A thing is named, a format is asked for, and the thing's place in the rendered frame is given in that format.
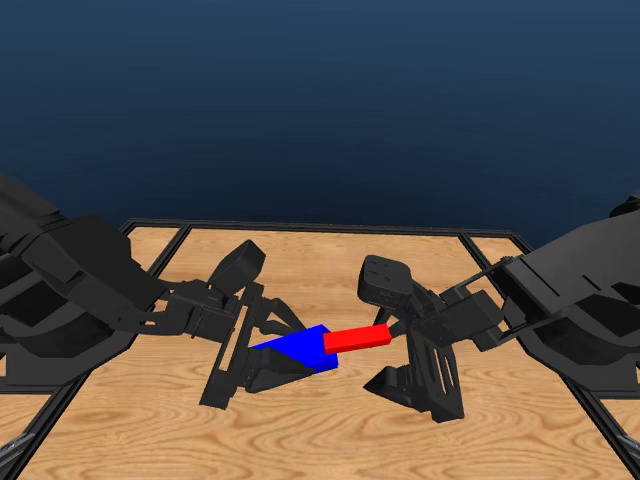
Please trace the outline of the thin red peg bar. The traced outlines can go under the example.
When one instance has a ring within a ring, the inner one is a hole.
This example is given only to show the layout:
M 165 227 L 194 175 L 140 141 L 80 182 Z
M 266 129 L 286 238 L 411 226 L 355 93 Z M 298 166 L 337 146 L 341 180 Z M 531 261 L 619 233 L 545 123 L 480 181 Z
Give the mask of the thin red peg bar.
M 326 355 L 363 350 L 391 343 L 392 335 L 386 324 L 371 325 L 323 335 Z

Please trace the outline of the blue hollow socket block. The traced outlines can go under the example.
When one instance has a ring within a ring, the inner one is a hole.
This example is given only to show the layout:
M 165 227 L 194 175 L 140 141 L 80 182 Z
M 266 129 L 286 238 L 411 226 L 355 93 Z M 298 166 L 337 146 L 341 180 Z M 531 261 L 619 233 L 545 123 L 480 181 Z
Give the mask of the blue hollow socket block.
M 339 366 L 336 354 L 326 354 L 323 336 L 330 330 L 319 324 L 311 328 L 281 336 L 252 346 L 254 350 L 271 348 L 298 361 L 315 373 L 336 369 Z

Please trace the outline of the grey metal frame strut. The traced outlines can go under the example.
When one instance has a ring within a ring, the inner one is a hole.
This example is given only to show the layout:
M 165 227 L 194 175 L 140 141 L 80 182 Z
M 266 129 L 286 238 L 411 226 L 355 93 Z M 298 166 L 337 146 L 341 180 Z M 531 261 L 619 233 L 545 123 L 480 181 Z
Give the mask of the grey metal frame strut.
M 0 447 L 0 467 L 18 456 L 33 439 L 34 434 L 20 434 Z
M 618 439 L 640 470 L 640 443 L 627 435 L 619 435 Z

